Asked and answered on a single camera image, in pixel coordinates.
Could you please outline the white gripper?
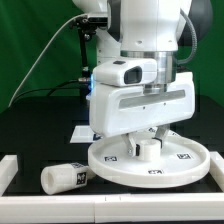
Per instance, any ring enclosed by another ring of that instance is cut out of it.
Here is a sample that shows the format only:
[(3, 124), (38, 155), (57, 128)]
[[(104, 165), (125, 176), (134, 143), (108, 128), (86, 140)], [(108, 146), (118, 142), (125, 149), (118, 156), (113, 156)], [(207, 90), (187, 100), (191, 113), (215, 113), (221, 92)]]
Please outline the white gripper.
[(195, 111), (195, 90), (191, 72), (178, 73), (167, 91), (144, 94), (143, 86), (95, 86), (90, 98), (91, 129), (103, 136), (122, 135), (131, 157), (139, 155), (140, 146), (131, 132), (157, 127), (154, 138), (161, 145), (170, 130), (169, 125), (192, 117)]

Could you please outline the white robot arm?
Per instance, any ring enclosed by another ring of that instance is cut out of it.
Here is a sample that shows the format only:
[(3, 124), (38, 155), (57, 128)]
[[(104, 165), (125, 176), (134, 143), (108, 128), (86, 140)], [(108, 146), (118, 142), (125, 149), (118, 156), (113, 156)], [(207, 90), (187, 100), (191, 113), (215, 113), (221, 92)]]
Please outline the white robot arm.
[(88, 13), (107, 15), (101, 38), (111, 39), (102, 49), (104, 61), (93, 70), (90, 127), (106, 138), (122, 136), (128, 152), (136, 154), (132, 134), (151, 126), (190, 118), (194, 112), (192, 78), (178, 73), (186, 64), (177, 60), (178, 41), (191, 31), (197, 47), (193, 13), (208, 9), (208, 0), (72, 0)]

